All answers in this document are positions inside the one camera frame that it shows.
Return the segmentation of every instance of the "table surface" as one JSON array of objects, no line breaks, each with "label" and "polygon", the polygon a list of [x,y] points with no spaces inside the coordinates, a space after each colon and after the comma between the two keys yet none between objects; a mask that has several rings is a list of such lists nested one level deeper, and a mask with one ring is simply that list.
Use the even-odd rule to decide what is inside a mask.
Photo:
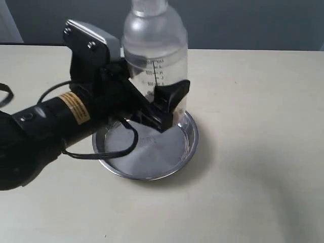
[{"label": "table surface", "polygon": [[[0,55],[16,95],[6,112],[69,79],[66,47]],[[324,242],[323,65],[320,52],[190,50],[189,164],[136,182],[62,155],[0,193],[2,242]],[[71,150],[92,152],[91,138]]]}]

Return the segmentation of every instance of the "warning label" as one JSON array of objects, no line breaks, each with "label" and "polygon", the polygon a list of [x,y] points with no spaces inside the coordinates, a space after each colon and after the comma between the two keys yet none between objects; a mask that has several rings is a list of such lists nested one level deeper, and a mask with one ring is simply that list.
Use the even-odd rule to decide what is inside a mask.
[{"label": "warning label", "polygon": [[69,107],[79,125],[90,120],[87,108],[75,93],[67,92],[60,95],[59,98]]}]

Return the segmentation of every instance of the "metal bowl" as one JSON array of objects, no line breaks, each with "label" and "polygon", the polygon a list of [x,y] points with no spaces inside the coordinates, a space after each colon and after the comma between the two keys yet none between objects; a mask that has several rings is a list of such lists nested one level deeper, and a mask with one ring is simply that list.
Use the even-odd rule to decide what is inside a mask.
[{"label": "metal bowl", "polygon": [[[116,175],[134,180],[157,180],[183,168],[196,151],[198,129],[188,112],[177,126],[164,133],[133,121],[130,124],[139,134],[136,148],[127,156],[100,160]],[[132,131],[119,123],[102,128],[92,136],[95,153],[123,150],[132,141]]]}]

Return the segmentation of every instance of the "clear plastic bottle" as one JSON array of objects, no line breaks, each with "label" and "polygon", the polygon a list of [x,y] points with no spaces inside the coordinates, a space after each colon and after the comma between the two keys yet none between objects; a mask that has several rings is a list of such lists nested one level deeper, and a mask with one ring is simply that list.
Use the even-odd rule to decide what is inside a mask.
[{"label": "clear plastic bottle", "polygon": [[[187,31],[167,0],[132,0],[122,45],[132,82],[149,101],[155,85],[187,79]],[[186,98],[174,112],[174,124],[185,108]]]}]

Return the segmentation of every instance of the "stainless steel bowl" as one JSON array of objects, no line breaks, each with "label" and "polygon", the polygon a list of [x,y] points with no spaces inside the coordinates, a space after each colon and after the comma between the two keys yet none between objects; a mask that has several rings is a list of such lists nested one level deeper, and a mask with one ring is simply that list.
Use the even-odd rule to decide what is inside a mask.
[{"label": "stainless steel bowl", "polygon": [[[100,160],[116,175],[134,180],[157,180],[180,170],[196,151],[198,129],[188,112],[177,126],[164,133],[133,121],[130,123],[139,134],[134,151],[121,158]],[[132,131],[119,123],[102,128],[92,136],[95,153],[123,150],[132,141]]]}]

